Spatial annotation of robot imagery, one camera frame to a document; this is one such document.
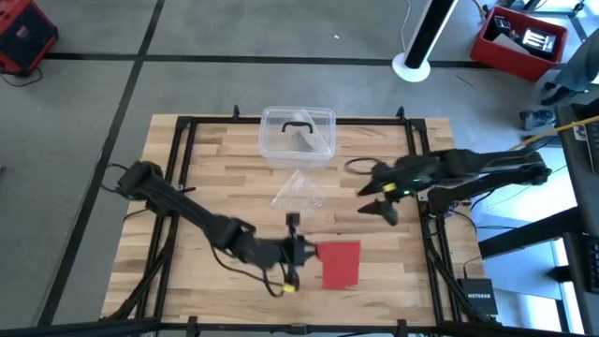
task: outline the yellow tag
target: yellow tag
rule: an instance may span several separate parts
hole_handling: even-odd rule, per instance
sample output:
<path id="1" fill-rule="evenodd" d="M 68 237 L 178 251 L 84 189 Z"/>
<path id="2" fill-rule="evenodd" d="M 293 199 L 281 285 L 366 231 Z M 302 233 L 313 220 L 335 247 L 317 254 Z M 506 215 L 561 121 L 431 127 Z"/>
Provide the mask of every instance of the yellow tag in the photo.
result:
<path id="1" fill-rule="evenodd" d="M 383 186 L 383 191 L 391 192 L 391 191 L 394 191 L 396 188 L 397 188 L 397 186 L 395 185 L 395 183 L 388 183 Z"/>
<path id="2" fill-rule="evenodd" d="M 289 294 L 293 294 L 296 292 L 296 288 L 292 285 L 289 284 L 284 284 L 283 285 L 283 291 Z"/>

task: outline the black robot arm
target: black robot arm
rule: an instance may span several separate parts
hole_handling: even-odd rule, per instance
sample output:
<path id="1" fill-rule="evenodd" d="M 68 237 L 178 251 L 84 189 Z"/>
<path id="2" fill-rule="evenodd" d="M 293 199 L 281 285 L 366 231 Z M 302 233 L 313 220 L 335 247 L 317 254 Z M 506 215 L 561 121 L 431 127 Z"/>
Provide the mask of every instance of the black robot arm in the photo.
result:
<path id="1" fill-rule="evenodd" d="M 160 168 L 149 162 L 136 162 L 118 181 L 117 192 L 126 198 L 147 200 L 148 208 L 159 214 L 177 213 L 199 227 L 218 250 L 244 263 L 267 270 L 278 263 L 302 266 L 315 255 L 312 244 L 295 234 L 298 214 L 287 216 L 289 237 L 281 240 L 258 239 L 256 228 L 241 219 L 214 214 L 168 184 Z"/>
<path id="2" fill-rule="evenodd" d="M 417 192 L 430 188 L 427 197 L 431 213 L 440 215 L 459 201 L 511 183 L 545 183 L 550 173 L 541 155 L 531 150 L 489 154 L 446 150 L 407 155 L 397 159 L 393 167 L 383 162 L 373 166 L 371 181 L 358 195 L 382 193 L 385 199 L 365 205 L 358 212 L 382 215 L 394 226 L 398 215 L 393 203 Z"/>

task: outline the wooden table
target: wooden table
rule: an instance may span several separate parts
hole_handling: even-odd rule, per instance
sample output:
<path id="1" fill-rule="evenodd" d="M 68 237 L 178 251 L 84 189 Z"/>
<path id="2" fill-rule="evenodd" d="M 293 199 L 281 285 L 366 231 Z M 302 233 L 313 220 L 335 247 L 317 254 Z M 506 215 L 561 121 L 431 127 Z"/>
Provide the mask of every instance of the wooden table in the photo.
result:
<path id="1" fill-rule="evenodd" d="M 141 159 L 166 167 L 177 117 L 153 117 Z M 427 119 L 426 123 L 433 151 L 454 147 L 447 119 Z M 260 156 L 256 146 L 258 128 L 199 125 L 187 179 L 187 186 L 197 190 L 188 196 L 212 212 L 255 225 L 258 237 L 283 238 L 285 211 L 272 208 L 270 202 L 293 171 L 271 169 Z M 181 148 L 185 139 L 183 134 Z M 417 138 L 416 146 L 420 149 Z M 406 319 L 410 326 L 434 326 L 416 201 L 407 198 L 396 206 L 400 223 L 395 227 L 381 217 L 358 214 L 360 206 L 373 201 L 373 197 L 356 197 L 368 177 L 343 170 L 343 163 L 354 157 L 375 156 L 390 162 L 403 154 L 408 154 L 408 149 L 402 126 L 337 125 L 335 157 L 324 169 L 308 173 L 326 200 L 314 214 L 302 216 L 299 229 L 311 242 L 360 241 L 357 286 L 323 290 L 322 265 L 313 258 L 299 270 L 299 293 L 272 298 L 262 283 L 221 268 L 202 232 L 182 219 L 163 321 L 184 323 L 188 316 L 196 315 L 199 322 L 218 324 L 393 326 L 397 319 Z M 132 202 L 129 211 L 142 207 L 142 203 Z M 469 214 L 465 207 L 461 211 Z M 153 220 L 154 215 L 145 212 L 124 223 L 102 315 L 116 310 L 141 278 Z M 446 223 L 454 271 L 461 277 L 463 263 L 480 256 L 475 231 L 458 216 L 448 218 Z M 228 266 L 259 275 L 255 267 L 222 254 L 221 258 Z M 484 276 L 481 263 L 477 260 L 468 264 L 470 277 Z M 280 281 L 279 274 L 280 270 L 275 269 L 270 278 Z M 445 318 L 450 319 L 446 285 L 441 277 L 439 280 Z M 153 298 L 151 292 L 149 313 Z"/>

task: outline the black cable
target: black cable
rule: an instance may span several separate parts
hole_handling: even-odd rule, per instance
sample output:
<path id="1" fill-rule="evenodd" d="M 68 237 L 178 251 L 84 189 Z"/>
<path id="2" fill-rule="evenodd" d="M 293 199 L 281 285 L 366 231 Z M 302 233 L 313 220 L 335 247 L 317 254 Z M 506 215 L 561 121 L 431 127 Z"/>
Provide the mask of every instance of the black cable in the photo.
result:
<path id="1" fill-rule="evenodd" d="M 283 271 L 283 277 L 285 277 L 285 268 L 283 267 L 283 263 L 279 262 L 279 266 L 281 266 L 281 270 Z M 275 293 L 272 290 L 272 287 L 270 287 L 270 285 L 273 285 L 274 283 L 271 282 L 271 281 L 269 281 L 269 276 L 266 274 L 266 270 L 262 270 L 262 282 L 264 283 L 264 286 L 266 287 L 266 290 L 274 298 L 280 298 L 285 293 L 282 289 L 281 289 L 280 293 Z"/>
<path id="2" fill-rule="evenodd" d="M 470 216 L 468 216 L 468 215 L 466 215 L 466 214 L 464 214 L 464 213 L 462 213 L 462 212 L 458 212 L 458 211 L 451 211 L 451 212 L 452 212 L 452 213 L 454 213 L 454 214 L 457 214 L 457 215 L 459 215 L 459 216 L 461 216 L 461 217 L 463 217 L 463 218 L 464 218 L 464 219 L 466 219 L 466 220 L 468 220 L 468 221 L 469 221 L 469 222 L 472 224 L 472 227 L 474 227 L 474 228 L 475 228 L 475 233 L 478 233 L 478 232 L 476 231 L 476 229 L 477 229 L 477 228 L 480 228 L 480 227 L 477 227 L 477 226 L 476 226 L 476 224 L 475 224 L 475 220 L 473 220 L 473 219 L 472 219 Z"/>
<path id="3" fill-rule="evenodd" d="M 115 164 L 115 163 L 109 163 L 108 165 L 106 165 L 106 169 L 109 169 L 109 168 L 119 168 L 119 169 L 128 170 L 128 168 L 126 168 L 125 166 L 123 166 L 123 165 L 121 165 L 121 164 Z M 103 190 L 105 190 L 106 192 L 109 192 L 109 193 L 115 193 L 115 194 L 118 194 L 118 195 L 120 195 L 120 193 L 119 193 L 119 192 L 117 192 L 116 188 L 109 188 L 109 187 L 107 187 L 106 185 L 104 185 L 104 183 L 101 183 L 101 184 L 100 184 L 100 187 L 101 187 Z"/>
<path id="4" fill-rule="evenodd" d="M 495 226 L 495 225 L 490 225 L 490 226 L 479 226 L 477 227 L 479 229 L 518 229 L 518 227 L 511 227 L 511 226 Z"/>
<path id="5" fill-rule="evenodd" d="M 355 170 L 353 168 L 350 168 L 351 164 L 357 163 L 357 162 L 362 162 L 362 161 L 372 161 L 375 164 L 379 164 L 379 163 L 383 163 L 382 160 L 374 158 L 374 157 L 360 157 L 360 158 L 354 158 L 352 160 L 347 161 L 343 167 L 345 168 L 345 172 L 347 173 L 352 173 L 352 174 L 357 174 L 357 175 L 371 175 L 373 174 L 373 171 L 358 171 Z"/>
<path id="6" fill-rule="evenodd" d="M 133 215 L 137 215 L 137 214 L 139 214 L 139 213 L 143 213 L 143 212 L 146 212 L 146 211 L 149 211 L 149 210 L 150 210 L 150 209 L 143 209 L 143 210 L 139 210 L 139 211 L 131 212 L 131 213 L 129 213 L 129 214 L 127 214 L 127 215 L 125 215 L 125 216 L 124 216 L 124 218 L 123 218 L 123 221 L 126 221 L 128 218 L 130 218 L 130 217 L 131 217 L 131 216 L 133 216 Z"/>
<path id="7" fill-rule="evenodd" d="M 33 83 L 39 82 L 41 81 L 41 79 L 44 78 L 44 73 L 41 71 L 41 69 L 39 67 L 36 67 L 34 70 L 37 70 L 37 73 L 39 74 L 37 76 L 37 79 L 35 80 L 31 80 L 28 81 L 26 83 L 22 83 L 22 84 L 16 84 L 16 83 L 11 83 L 7 80 L 6 77 L 4 77 L 4 74 L 0 72 L 0 77 L 2 78 L 2 80 L 4 80 L 8 85 L 10 85 L 11 87 L 15 87 L 15 88 L 22 88 L 22 87 L 26 87 L 27 85 L 31 85 Z"/>
<path id="8" fill-rule="evenodd" d="M 552 176 L 553 174 L 555 174 L 555 173 L 559 172 L 559 171 L 560 171 L 560 170 L 562 170 L 562 169 L 565 169 L 566 167 L 567 167 L 567 165 L 564 165 L 564 166 L 562 166 L 561 168 L 558 168 L 558 169 L 556 169 L 556 170 L 552 171 L 552 172 L 551 172 L 551 174 L 549 174 L 549 175 L 548 175 L 548 177 Z M 529 188 L 531 188 L 531 187 L 533 187 L 533 185 L 528 185 L 528 186 L 526 186 L 526 187 L 522 188 L 522 189 L 521 189 L 519 192 L 517 192 L 517 193 L 516 193 L 515 195 L 513 195 L 512 197 L 510 197 L 510 198 L 507 198 L 507 199 L 504 199 L 504 200 L 502 200 L 502 201 L 499 201 L 499 202 L 496 202 L 496 203 L 494 203 L 494 204 L 490 205 L 490 206 L 489 206 L 489 208 L 491 208 L 491 207 L 493 207 L 493 206 L 497 206 L 497 205 L 499 205 L 500 203 L 504 203 L 504 202 L 506 202 L 506 201 L 508 201 L 508 200 L 510 200 L 510 199 L 513 199 L 513 198 L 515 198 L 515 197 L 519 196 L 520 194 L 524 193 L 524 191 L 526 191 L 527 189 L 529 189 Z"/>
<path id="9" fill-rule="evenodd" d="M 364 333 L 364 332 L 358 332 L 358 333 L 348 333 L 348 334 L 345 334 L 345 335 L 340 335 L 340 336 L 337 336 L 337 337 L 353 337 L 353 336 L 363 336 L 363 335 L 365 335 L 365 334 L 368 334 L 368 333 Z"/>
<path id="10" fill-rule="evenodd" d="M 482 256 L 478 256 L 478 257 L 475 257 L 475 258 L 471 258 L 471 259 L 469 259 L 468 261 L 464 262 L 464 265 L 461 267 L 461 268 L 462 268 L 462 270 L 463 270 L 463 272 L 464 272 L 464 279 L 468 279 L 468 272 L 466 272 L 466 265 L 467 265 L 468 263 L 472 262 L 472 261 L 476 261 L 476 260 L 478 260 L 479 258 L 482 258 Z"/>
<path id="11" fill-rule="evenodd" d="M 429 218 L 427 219 L 427 221 L 429 221 L 431 219 L 434 219 L 434 218 L 435 218 L 435 216 L 429 214 Z M 429 230 L 431 230 L 430 221 L 427 223 L 427 226 L 429 226 Z M 440 231 L 441 231 L 440 228 L 437 226 L 437 231 L 435 231 L 434 233 L 429 234 L 429 236 L 427 238 L 428 239 L 432 238 L 433 236 L 439 234 Z"/>
<path id="12" fill-rule="evenodd" d="M 228 271 L 233 271 L 233 272 L 237 272 L 240 274 L 243 274 L 253 280 L 257 280 L 259 282 L 262 282 L 264 284 L 264 286 L 266 287 L 266 289 L 269 291 L 269 294 L 273 297 L 281 297 L 283 296 L 283 291 L 281 292 L 281 294 L 277 294 L 274 291 L 272 291 L 272 288 L 270 286 L 283 286 L 283 284 L 280 284 L 278 282 L 273 282 L 273 281 L 269 281 L 268 275 L 266 274 L 266 271 L 263 270 L 262 271 L 262 276 L 263 277 L 258 277 L 253 275 L 250 272 L 247 271 L 242 271 L 242 270 L 238 270 L 232 267 L 229 267 L 228 265 L 226 265 L 225 263 L 223 263 L 223 261 L 221 260 L 221 258 L 216 254 L 216 248 L 214 248 L 213 245 L 210 245 L 210 249 L 212 250 L 212 255 L 214 256 L 214 259 L 216 260 L 216 262 L 223 268 L 225 268 Z M 279 265 L 281 266 L 281 270 L 283 270 L 284 274 L 285 274 L 285 269 L 283 267 L 283 263 L 279 263 Z"/>
<path id="13" fill-rule="evenodd" d="M 484 197 L 482 197 L 479 200 L 475 201 L 475 203 L 472 204 L 472 206 L 470 207 L 470 209 L 473 210 L 476 207 L 476 205 L 478 205 L 482 200 L 490 197 L 490 195 L 492 195 L 493 192 L 495 192 L 495 190 L 489 191 Z"/>
<path id="14" fill-rule="evenodd" d="M 549 145 L 551 142 L 553 142 L 553 140 L 555 140 L 555 139 L 556 139 L 556 137 L 555 137 L 555 136 L 548 136 L 548 138 L 549 138 L 549 141 L 548 141 L 548 142 L 546 142 L 545 144 L 543 144 L 543 145 L 541 145 L 541 146 L 539 146 L 539 147 L 537 147 L 537 148 L 534 148 L 534 150 L 535 150 L 535 151 L 539 151 L 539 150 L 543 149 L 544 147 L 548 146 L 548 145 Z"/>
<path id="15" fill-rule="evenodd" d="M 543 2 L 543 4 L 541 4 L 541 5 L 537 6 L 535 9 L 533 9 L 533 11 L 535 11 L 535 10 L 537 10 L 537 9 L 541 8 L 542 6 L 544 6 L 544 5 L 547 3 L 547 1 L 548 1 L 548 0 L 545 0 L 545 1 Z"/>

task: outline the red square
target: red square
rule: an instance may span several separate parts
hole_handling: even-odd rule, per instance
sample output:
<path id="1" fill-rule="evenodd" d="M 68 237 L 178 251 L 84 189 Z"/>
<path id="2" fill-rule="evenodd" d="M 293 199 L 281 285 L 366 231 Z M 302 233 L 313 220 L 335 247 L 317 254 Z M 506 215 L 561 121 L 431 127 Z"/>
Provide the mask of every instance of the red square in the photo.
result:
<path id="1" fill-rule="evenodd" d="M 359 279 L 359 242 L 324 242 L 316 246 L 322 261 L 322 287 L 344 289 Z"/>

